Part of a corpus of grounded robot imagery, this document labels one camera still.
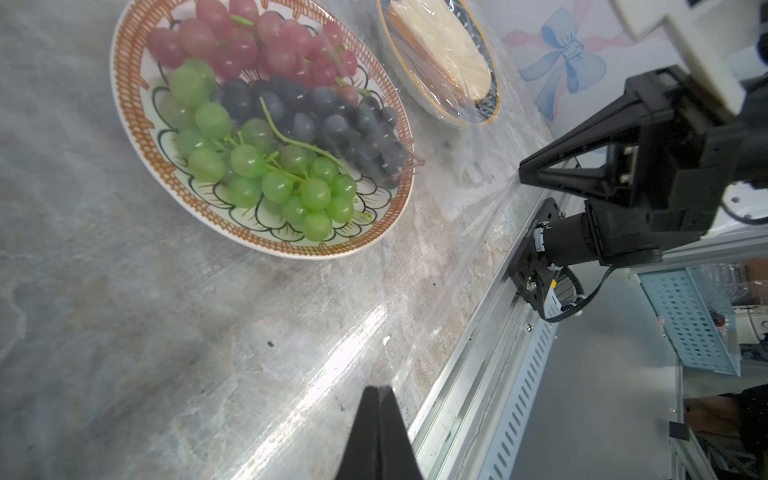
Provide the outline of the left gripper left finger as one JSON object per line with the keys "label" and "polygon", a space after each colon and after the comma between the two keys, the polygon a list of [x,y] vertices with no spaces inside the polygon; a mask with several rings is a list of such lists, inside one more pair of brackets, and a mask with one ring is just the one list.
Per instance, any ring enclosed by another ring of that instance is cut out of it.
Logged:
{"label": "left gripper left finger", "polygon": [[374,480],[379,476],[379,390],[364,389],[336,480]]}

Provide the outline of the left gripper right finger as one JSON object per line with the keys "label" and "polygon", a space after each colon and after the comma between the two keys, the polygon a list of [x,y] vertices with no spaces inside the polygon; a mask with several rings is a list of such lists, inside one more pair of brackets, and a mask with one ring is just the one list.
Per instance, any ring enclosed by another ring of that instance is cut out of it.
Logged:
{"label": "left gripper right finger", "polygon": [[395,393],[390,386],[378,388],[377,449],[378,479],[423,479]]}

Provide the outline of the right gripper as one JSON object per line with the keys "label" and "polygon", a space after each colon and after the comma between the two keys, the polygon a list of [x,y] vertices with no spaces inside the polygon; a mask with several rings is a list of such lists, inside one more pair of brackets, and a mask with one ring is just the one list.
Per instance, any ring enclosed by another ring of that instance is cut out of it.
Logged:
{"label": "right gripper", "polygon": [[[606,202],[610,252],[693,243],[720,213],[764,227],[765,212],[725,197],[733,183],[767,190],[767,78],[743,85],[742,110],[732,115],[678,68],[632,77],[621,97],[525,159],[521,182]],[[631,158],[627,180],[609,167],[549,168],[608,145],[612,161]]]}

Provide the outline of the plate of grapes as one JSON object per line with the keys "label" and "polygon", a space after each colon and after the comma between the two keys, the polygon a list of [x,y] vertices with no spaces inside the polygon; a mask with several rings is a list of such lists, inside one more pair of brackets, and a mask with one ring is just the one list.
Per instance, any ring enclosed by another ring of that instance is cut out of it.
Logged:
{"label": "plate of grapes", "polygon": [[287,258],[357,252],[412,190],[412,134],[380,61],[312,1],[133,1],[112,89],[142,161],[203,223]]}

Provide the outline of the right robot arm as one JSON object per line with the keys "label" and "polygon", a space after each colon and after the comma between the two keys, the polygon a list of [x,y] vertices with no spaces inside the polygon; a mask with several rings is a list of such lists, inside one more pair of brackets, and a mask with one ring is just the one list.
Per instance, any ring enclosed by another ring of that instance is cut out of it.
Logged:
{"label": "right robot arm", "polygon": [[616,100],[523,160],[523,183],[585,201],[545,230],[549,260],[658,262],[706,234],[730,184],[765,188],[767,79],[744,86],[735,114],[679,67],[631,77]]}

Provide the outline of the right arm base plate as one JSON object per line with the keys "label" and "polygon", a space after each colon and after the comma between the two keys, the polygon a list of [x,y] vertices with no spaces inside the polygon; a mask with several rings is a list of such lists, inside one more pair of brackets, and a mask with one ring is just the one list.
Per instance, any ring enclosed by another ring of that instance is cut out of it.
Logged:
{"label": "right arm base plate", "polygon": [[522,299],[542,319],[548,320],[561,313],[561,303],[551,293],[556,271],[544,252],[543,232],[560,219],[559,208],[553,198],[546,198],[533,214],[517,250],[508,267],[509,277]]}

